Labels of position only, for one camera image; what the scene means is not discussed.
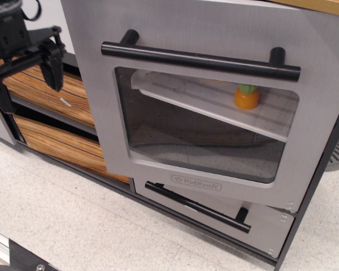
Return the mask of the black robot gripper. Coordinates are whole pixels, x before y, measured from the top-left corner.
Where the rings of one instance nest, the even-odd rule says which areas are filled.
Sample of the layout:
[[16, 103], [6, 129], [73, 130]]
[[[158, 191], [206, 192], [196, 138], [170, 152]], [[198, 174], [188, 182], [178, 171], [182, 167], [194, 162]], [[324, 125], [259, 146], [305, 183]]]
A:
[[[0, 1], [0, 79], [39, 65], [45, 82], [59, 92], [63, 87], [63, 55], [65, 45], [60, 39], [61, 28], [53, 26], [28, 30], [25, 21], [35, 21], [41, 15], [41, 4], [30, 19], [21, 9], [22, 1]], [[14, 113], [10, 94], [0, 80], [0, 109]]]

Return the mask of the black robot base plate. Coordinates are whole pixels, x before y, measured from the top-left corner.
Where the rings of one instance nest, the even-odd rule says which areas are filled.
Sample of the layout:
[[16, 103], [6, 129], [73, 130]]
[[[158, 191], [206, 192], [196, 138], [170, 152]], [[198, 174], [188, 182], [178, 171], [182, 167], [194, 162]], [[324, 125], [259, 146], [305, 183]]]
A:
[[0, 242], [0, 270], [59, 270], [15, 241]]

